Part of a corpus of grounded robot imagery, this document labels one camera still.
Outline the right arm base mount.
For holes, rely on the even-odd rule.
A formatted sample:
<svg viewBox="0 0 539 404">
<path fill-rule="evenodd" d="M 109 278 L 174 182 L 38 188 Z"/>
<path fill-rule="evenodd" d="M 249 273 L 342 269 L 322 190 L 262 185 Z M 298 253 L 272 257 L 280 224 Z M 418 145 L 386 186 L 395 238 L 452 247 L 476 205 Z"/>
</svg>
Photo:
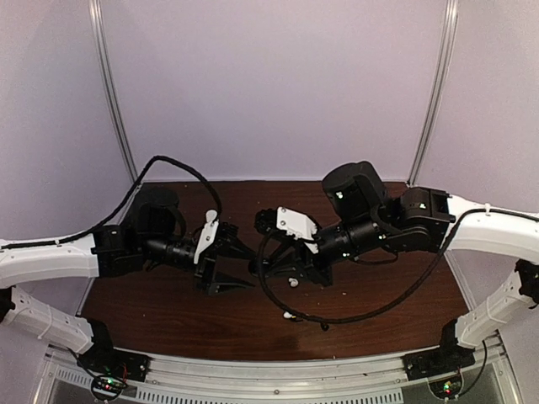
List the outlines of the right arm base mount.
<svg viewBox="0 0 539 404">
<path fill-rule="evenodd" d="M 403 356 L 403 366 L 409 381 L 456 372 L 474 364 L 474 351 L 470 349 L 446 352 L 433 348 Z"/>
</svg>

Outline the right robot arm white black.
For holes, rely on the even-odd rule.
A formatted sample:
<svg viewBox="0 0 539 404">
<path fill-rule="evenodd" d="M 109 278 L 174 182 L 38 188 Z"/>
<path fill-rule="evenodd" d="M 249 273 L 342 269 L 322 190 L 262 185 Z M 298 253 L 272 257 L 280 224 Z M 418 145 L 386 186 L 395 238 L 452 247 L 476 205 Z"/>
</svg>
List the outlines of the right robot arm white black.
<svg viewBox="0 0 539 404">
<path fill-rule="evenodd" d="M 311 216 L 278 207 L 256 215 L 265 241 L 279 245 L 258 251 L 250 272 L 264 282 L 279 274 L 304 276 L 329 286 L 332 267 L 381 249 L 393 256 L 432 253 L 440 261 L 449 250 L 495 253 L 515 259 L 507 280 L 477 308 L 446 324 L 431 362 L 451 370 L 464 352 L 524 308 L 538 304 L 538 217 L 532 213 L 479 204 L 446 191 L 423 187 L 392 197 L 367 161 L 346 163 L 327 174 L 323 192 L 339 220 L 321 227 Z"/>
</svg>

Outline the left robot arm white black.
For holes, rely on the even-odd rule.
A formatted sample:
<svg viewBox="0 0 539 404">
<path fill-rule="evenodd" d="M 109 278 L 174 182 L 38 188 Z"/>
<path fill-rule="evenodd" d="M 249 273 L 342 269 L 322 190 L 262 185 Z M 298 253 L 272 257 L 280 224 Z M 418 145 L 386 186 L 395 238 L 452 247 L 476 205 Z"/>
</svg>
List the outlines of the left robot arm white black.
<svg viewBox="0 0 539 404">
<path fill-rule="evenodd" d="M 107 327 L 71 316 L 19 288 L 26 281 L 83 277 L 115 278 L 160 265 L 191 272 L 208 295 L 245 290 L 251 283 L 216 271 L 219 257 L 251 261 L 252 249 L 237 227 L 208 210 L 198 238 L 185 235 L 179 197 L 171 189 L 142 188 L 118 225 L 100 226 L 64 240 L 1 243 L 1 323 L 18 327 L 88 357 L 104 374 L 121 365 Z"/>
</svg>

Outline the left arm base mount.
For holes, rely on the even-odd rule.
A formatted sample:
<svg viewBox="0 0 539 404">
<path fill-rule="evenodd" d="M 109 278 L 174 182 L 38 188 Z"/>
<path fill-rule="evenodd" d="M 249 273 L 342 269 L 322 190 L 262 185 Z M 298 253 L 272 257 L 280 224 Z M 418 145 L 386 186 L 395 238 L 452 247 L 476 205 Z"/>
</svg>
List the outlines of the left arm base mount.
<svg viewBox="0 0 539 404">
<path fill-rule="evenodd" d="M 78 357 L 83 368 L 94 373 L 113 375 L 122 380 L 144 382 L 150 358 L 141 353 L 132 353 L 116 348 L 91 347 Z"/>
</svg>

